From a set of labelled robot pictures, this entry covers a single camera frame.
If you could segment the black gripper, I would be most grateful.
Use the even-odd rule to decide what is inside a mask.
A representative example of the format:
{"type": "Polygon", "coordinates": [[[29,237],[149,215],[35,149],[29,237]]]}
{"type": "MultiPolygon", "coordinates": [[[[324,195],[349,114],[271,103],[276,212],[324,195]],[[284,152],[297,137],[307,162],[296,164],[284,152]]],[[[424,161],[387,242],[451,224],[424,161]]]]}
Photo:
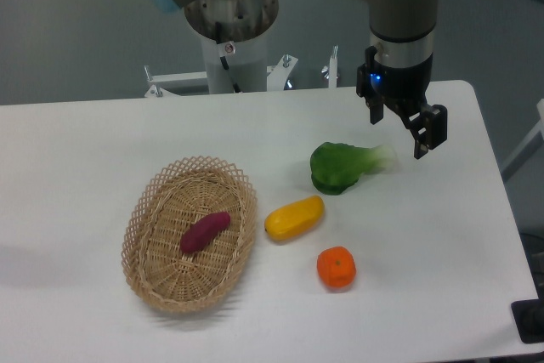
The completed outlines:
{"type": "Polygon", "coordinates": [[[447,140],[448,110],[443,105],[429,105],[425,93],[430,83],[433,56],[421,64],[393,68],[377,61],[377,48],[365,50],[365,63],[358,68],[356,93],[365,98],[370,124],[383,119],[383,104],[398,115],[411,133],[414,157],[421,159],[447,140]]]}

